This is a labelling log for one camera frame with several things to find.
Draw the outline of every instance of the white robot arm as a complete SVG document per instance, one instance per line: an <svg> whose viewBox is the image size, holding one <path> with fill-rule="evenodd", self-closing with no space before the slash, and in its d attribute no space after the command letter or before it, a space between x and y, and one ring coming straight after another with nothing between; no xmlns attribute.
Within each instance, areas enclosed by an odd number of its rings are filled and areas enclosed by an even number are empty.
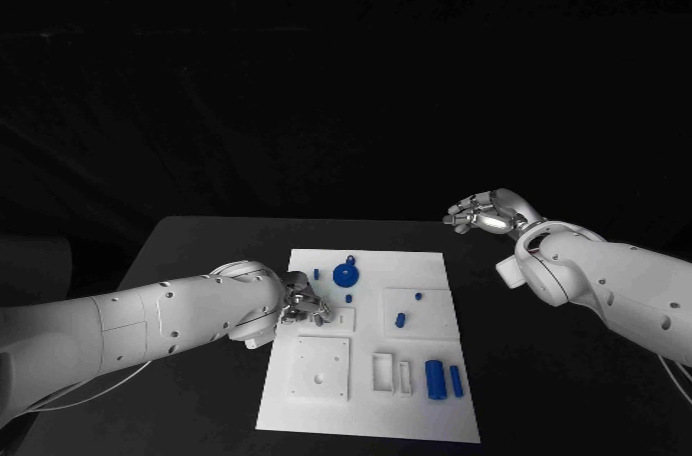
<svg viewBox="0 0 692 456"><path fill-rule="evenodd" d="M224 335L250 349L276 325L331 322L308 276L283 280L257 262L211 274L55 303L0 308L0 428L97 376L178 354Z"/></svg>
<svg viewBox="0 0 692 456"><path fill-rule="evenodd" d="M466 198L443 221L460 234L478 227L517 240L496 266L511 288L527 283L553 306L587 306L616 333L691 365L691 263L543 218L508 189Z"/></svg>

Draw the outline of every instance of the table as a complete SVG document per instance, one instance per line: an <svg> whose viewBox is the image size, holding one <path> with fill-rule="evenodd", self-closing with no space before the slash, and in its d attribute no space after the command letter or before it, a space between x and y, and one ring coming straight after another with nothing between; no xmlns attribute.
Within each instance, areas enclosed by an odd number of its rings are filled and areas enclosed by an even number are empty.
<svg viewBox="0 0 692 456"><path fill-rule="evenodd" d="M587 308L553 308L527 286L507 288L495 271L507 237L459 236L437 222L171 217L120 289L241 259L282 273L293 248L445 254L483 445L257 431L272 345L249 350L223 338L155 361L84 405L44 413L19 456L692 454L692 412L656 357ZM132 372L83 389L96 394Z"/></svg>

